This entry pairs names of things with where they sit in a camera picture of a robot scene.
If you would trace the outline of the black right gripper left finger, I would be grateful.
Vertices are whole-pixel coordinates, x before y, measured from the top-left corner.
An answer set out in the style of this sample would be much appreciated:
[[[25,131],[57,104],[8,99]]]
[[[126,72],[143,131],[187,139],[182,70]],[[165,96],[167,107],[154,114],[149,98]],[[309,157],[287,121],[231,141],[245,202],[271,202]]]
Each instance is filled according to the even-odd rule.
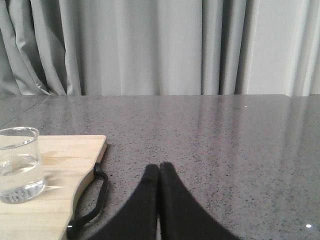
[[[112,219],[90,240],[154,240],[157,234],[159,168],[145,167],[136,189]]]

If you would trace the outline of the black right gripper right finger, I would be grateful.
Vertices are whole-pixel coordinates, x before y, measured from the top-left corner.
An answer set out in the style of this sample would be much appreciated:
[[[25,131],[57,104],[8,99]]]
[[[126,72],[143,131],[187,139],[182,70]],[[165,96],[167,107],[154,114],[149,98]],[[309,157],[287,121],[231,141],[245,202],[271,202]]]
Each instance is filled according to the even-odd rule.
[[[163,240],[238,240],[195,200],[170,162],[160,164],[159,218]]]

